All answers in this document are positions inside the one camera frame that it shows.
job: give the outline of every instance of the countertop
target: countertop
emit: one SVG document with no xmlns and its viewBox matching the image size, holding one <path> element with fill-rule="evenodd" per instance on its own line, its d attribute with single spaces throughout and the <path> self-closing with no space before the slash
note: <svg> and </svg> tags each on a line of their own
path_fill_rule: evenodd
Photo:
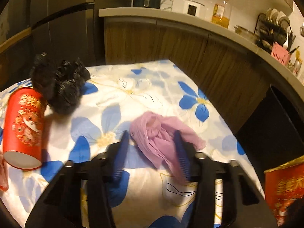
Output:
<svg viewBox="0 0 304 228">
<path fill-rule="evenodd" d="M 163 11 L 160 9 L 151 8 L 139 8 L 139 7 L 119 7 L 119 8 L 106 8 L 99 9 L 99 17 L 115 17 L 115 16 L 135 16 L 135 17 L 149 17 L 149 18 L 159 18 L 170 21 L 176 21 L 195 27 L 199 27 L 215 34 L 219 34 L 227 39 L 230 39 L 253 53 L 260 56 L 269 65 L 271 65 L 275 70 L 277 70 L 287 82 L 294 88 L 298 93 L 302 101 L 304 102 L 304 86 L 299 82 L 299 80 L 281 63 L 274 59 L 269 53 L 238 35 L 237 33 L 230 31 L 224 27 L 213 24 L 211 22 L 198 19 L 194 16 L 189 16 L 182 13 L 174 13 L 170 11 Z"/>
</svg>

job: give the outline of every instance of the black dish rack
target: black dish rack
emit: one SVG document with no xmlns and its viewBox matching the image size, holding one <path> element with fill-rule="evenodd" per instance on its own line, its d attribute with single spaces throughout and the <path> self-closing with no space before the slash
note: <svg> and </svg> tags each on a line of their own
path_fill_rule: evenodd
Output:
<svg viewBox="0 0 304 228">
<path fill-rule="evenodd" d="M 284 29 L 283 25 L 287 25 L 287 24 L 288 24 L 287 29 Z M 295 35 L 291 30 L 289 21 L 283 19 L 279 25 L 276 25 L 267 19 L 266 14 L 260 13 L 257 17 L 257 21 L 254 29 L 254 33 L 257 34 L 260 38 L 256 44 L 257 46 L 267 51 L 268 53 L 271 53 L 271 49 L 263 45 L 263 40 L 268 42 L 271 46 L 275 42 L 283 46 L 283 44 L 286 42 L 287 31 L 289 31 L 287 50 L 290 51 L 291 45 L 295 40 Z"/>
</svg>

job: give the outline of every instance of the glass jar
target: glass jar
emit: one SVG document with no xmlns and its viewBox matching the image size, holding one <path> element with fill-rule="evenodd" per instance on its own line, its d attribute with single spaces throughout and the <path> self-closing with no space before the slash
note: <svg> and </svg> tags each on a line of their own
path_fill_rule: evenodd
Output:
<svg viewBox="0 0 304 228">
<path fill-rule="evenodd" d="M 214 5 L 212 23 L 228 28 L 232 7 L 228 0 L 217 0 Z"/>
</svg>

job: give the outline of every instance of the printed cartoon character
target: printed cartoon character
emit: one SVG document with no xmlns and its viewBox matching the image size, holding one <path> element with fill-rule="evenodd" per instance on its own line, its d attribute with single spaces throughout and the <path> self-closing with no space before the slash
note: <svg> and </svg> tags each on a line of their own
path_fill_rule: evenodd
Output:
<svg viewBox="0 0 304 228">
<path fill-rule="evenodd" d="M 278 225 L 282 225 L 284 223 L 285 216 L 287 215 L 288 207 L 296 200 L 296 198 L 286 200 L 283 205 L 279 209 L 279 218 L 278 218 Z"/>
<path fill-rule="evenodd" d="M 25 144 L 34 146 L 41 141 L 42 124 L 36 112 L 24 112 L 16 117 L 16 135 Z"/>
</svg>

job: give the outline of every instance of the yellow liquid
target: yellow liquid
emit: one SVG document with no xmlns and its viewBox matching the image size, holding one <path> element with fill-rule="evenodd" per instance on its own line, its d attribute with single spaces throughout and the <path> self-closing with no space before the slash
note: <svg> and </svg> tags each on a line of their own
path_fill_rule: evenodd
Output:
<svg viewBox="0 0 304 228">
<path fill-rule="evenodd" d="M 212 21 L 211 22 L 214 23 L 214 24 L 218 24 L 222 27 L 228 28 L 230 20 L 226 17 L 223 17 L 221 19 L 220 17 L 212 16 Z"/>
</svg>

